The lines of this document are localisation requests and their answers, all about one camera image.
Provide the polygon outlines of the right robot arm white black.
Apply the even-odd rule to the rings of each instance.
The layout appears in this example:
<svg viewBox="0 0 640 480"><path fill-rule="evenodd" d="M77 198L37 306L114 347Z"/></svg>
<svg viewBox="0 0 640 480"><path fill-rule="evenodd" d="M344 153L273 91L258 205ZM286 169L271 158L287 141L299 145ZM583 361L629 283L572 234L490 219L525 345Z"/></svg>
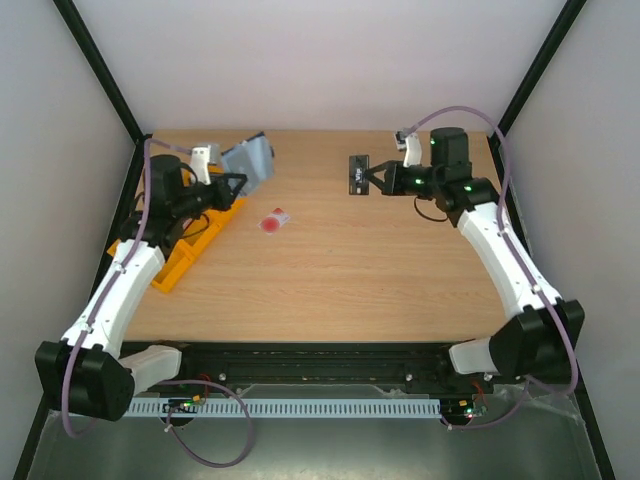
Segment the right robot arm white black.
<svg viewBox="0 0 640 480"><path fill-rule="evenodd" d="M505 324L492 336L455 344L436 367L436 379L455 392L471 374L508 377L535 375L563 361L577 373L574 348L585 312L566 301L544 278L500 209L492 182L472 173L468 135L458 127L430 134L430 163L422 165L415 133L398 132L401 161L387 161L362 173L386 196L433 201L473 247L501 299Z"/></svg>

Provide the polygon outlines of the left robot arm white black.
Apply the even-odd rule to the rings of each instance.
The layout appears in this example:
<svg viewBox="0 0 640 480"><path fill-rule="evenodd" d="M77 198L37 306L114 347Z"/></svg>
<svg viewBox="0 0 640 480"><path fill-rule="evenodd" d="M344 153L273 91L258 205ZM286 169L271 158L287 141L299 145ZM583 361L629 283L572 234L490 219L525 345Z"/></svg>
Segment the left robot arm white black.
<svg viewBox="0 0 640 480"><path fill-rule="evenodd" d="M44 395L64 415L116 421L134 396L178 375L178 348L151 345L122 357L125 333L186 222L229 211L247 182L243 173L198 173L175 155L153 156L144 170L143 206L125 221L107 273L62 338L35 354Z"/></svg>

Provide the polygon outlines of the dark blue card holder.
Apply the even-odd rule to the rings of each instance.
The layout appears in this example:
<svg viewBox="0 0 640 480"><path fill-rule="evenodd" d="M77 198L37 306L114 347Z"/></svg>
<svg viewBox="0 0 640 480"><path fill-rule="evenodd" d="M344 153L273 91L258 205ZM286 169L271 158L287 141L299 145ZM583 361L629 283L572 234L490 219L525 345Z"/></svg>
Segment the dark blue card holder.
<svg viewBox="0 0 640 480"><path fill-rule="evenodd" d="M234 145L221 155L225 173L244 174L247 182L240 190L241 197L248 197L275 173L274 149L264 132Z"/></svg>

